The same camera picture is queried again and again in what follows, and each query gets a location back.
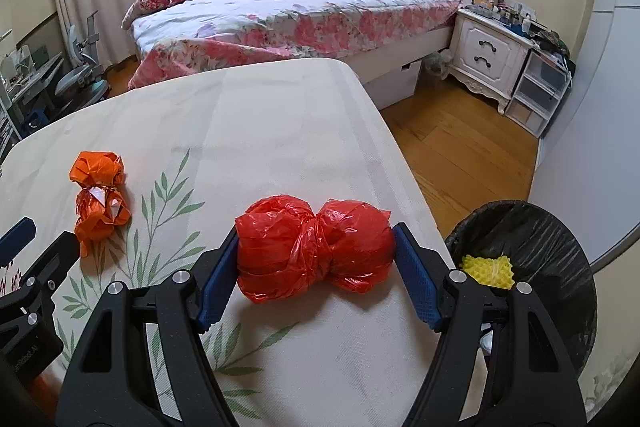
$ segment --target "trash can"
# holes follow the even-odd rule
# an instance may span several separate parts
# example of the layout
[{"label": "trash can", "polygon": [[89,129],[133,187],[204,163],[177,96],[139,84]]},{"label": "trash can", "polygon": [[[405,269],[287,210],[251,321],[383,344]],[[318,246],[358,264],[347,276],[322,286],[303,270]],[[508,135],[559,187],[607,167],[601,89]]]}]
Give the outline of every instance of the trash can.
[{"label": "trash can", "polygon": [[514,281],[536,291],[581,374],[596,337],[596,288],[584,251],[557,217],[526,201],[494,201],[461,221],[446,245],[456,266],[464,255],[509,257]]}]

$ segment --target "red plastic bag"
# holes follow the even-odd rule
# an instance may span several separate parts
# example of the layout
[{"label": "red plastic bag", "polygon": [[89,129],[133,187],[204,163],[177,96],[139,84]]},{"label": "red plastic bag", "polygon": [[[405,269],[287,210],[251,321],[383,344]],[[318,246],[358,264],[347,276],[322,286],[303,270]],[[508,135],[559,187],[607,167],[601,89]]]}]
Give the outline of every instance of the red plastic bag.
[{"label": "red plastic bag", "polygon": [[236,219],[238,285],[256,303],[322,279],[365,293],[388,277],[394,259],[389,217],[361,201],[327,201],[317,216],[292,196],[257,201]]}]

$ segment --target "table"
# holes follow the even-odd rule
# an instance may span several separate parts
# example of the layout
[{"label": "table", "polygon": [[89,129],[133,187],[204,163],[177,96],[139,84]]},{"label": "table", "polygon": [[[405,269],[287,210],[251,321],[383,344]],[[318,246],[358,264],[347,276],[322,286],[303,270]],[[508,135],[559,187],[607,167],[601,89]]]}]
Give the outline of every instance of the table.
[{"label": "table", "polygon": [[[126,171],[132,221],[82,259],[54,294],[65,350],[47,371],[60,383],[89,312],[112,280],[156,283],[217,248],[250,204],[291,194],[315,211],[329,198],[391,210],[452,266],[433,216],[379,112],[350,68],[305,58],[209,71],[143,87],[54,122],[18,143],[0,178],[0,234],[23,216],[36,239],[10,283],[61,232],[73,230],[81,150],[113,151]],[[157,329],[148,327],[164,411],[168,391]],[[306,294],[254,305],[236,288],[204,335],[209,361],[241,426],[401,425],[433,358],[437,335],[420,322],[395,268],[372,292],[318,283]],[[478,360],[466,414],[478,409]]]},{"label": "table", "polygon": [[20,90],[13,96],[9,97],[4,86],[0,82],[0,102],[2,109],[12,120],[15,132],[18,137],[24,138],[20,131],[20,126],[24,121],[24,114],[21,105],[31,102],[36,96],[40,95],[49,110],[55,110],[53,102],[47,94],[47,87],[56,76],[63,64],[62,52],[50,58],[41,68],[30,74],[24,81]]}]

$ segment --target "metal bolt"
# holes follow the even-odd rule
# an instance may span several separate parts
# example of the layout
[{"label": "metal bolt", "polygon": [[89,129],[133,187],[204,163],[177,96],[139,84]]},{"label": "metal bolt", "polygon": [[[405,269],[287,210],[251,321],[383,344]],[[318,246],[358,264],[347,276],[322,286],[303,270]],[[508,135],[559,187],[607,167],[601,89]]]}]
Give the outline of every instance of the metal bolt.
[{"label": "metal bolt", "polygon": [[463,283],[466,281],[466,273],[460,270],[452,270],[449,272],[449,279],[453,282]]},{"label": "metal bolt", "polygon": [[528,282],[520,281],[516,284],[516,290],[524,293],[524,295],[529,295],[531,293],[531,285]]},{"label": "metal bolt", "polygon": [[122,291],[123,288],[124,288],[124,285],[120,281],[116,281],[116,282],[112,282],[108,286],[107,291],[111,295],[117,295],[118,293],[120,293]]},{"label": "metal bolt", "polygon": [[187,270],[178,270],[172,275],[171,279],[175,283],[182,284],[184,282],[187,282],[189,280],[189,277],[191,277],[191,274],[187,272]]}]

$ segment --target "nightstand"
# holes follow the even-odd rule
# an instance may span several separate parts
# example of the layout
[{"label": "nightstand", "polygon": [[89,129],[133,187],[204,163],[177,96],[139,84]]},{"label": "nightstand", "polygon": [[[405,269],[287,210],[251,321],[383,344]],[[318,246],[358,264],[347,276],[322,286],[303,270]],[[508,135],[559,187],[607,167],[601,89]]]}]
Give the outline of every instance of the nightstand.
[{"label": "nightstand", "polygon": [[471,92],[497,100],[498,113],[504,114],[534,45],[498,21],[460,9],[451,39],[449,73]]}]

